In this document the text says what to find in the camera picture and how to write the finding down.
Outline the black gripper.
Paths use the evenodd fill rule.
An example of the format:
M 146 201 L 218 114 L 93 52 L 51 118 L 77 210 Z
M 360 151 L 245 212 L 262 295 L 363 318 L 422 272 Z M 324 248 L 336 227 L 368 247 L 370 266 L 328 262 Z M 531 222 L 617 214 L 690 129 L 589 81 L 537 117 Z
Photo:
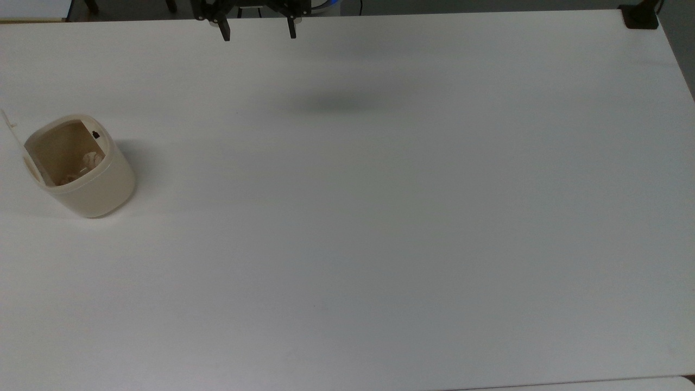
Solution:
M 231 40 L 228 14 L 234 8 L 269 8 L 286 17 L 291 39 L 297 38 L 298 17 L 312 13 L 311 1 L 193 1 L 193 17 L 216 22 L 225 42 Z

